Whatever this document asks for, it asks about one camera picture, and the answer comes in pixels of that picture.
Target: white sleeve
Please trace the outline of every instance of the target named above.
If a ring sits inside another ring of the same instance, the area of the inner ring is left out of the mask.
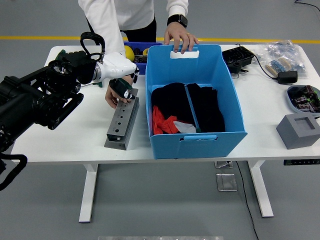
[[[124,40],[119,30],[114,0],[78,0],[94,32],[103,37],[105,53],[124,53]]]
[[[187,16],[188,14],[188,0],[167,0],[166,11],[169,13],[169,17],[175,14],[182,14]]]

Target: hand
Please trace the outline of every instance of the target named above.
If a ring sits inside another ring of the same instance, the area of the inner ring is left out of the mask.
[[[122,77],[122,79],[127,81],[130,85],[132,85],[134,82],[133,79],[130,77],[130,75],[124,76]],[[110,85],[108,85],[104,98],[106,102],[110,105],[110,107],[112,107],[113,109],[116,109],[118,104],[118,99],[124,102],[125,104],[131,102],[131,99],[122,98],[118,94],[116,94],[116,92],[112,90]]]
[[[184,54],[185,51],[192,51],[195,43],[199,44],[198,39],[195,35],[187,32],[187,30],[178,22],[171,22],[164,32],[164,45],[169,45],[169,41],[174,39],[173,51],[178,52],[180,39],[182,39],[182,48],[181,54]]]

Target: blue plastic bin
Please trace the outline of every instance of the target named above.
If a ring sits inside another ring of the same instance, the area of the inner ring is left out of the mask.
[[[152,46],[146,65],[146,115],[155,159],[216,158],[227,156],[247,135],[236,89],[215,44],[195,45],[192,52],[171,58],[173,45]],[[198,51],[198,57],[187,54]],[[225,132],[176,133],[153,135],[151,94],[170,83],[197,83],[217,90]]]
[[[143,52],[145,49],[150,48],[151,46],[160,46],[162,43],[160,42],[133,42],[133,41],[126,41],[124,42],[124,45],[127,45],[132,48],[132,50],[138,48],[141,52]],[[146,63],[136,63],[136,66],[139,68],[141,75],[146,74]]]

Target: cuff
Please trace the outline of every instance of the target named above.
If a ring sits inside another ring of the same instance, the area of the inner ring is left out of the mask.
[[[175,14],[182,14],[186,16],[186,10],[182,6],[172,6],[169,9],[169,17]]]

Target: white cloth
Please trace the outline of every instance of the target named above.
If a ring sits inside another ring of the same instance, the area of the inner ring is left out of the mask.
[[[173,124],[179,130],[179,132],[182,134],[195,134],[197,132],[197,129],[191,123],[173,121]]]
[[[148,26],[155,17],[154,0],[78,0],[95,33],[105,41],[105,52],[124,53],[120,30]],[[169,16],[188,14],[188,0],[167,0]]]

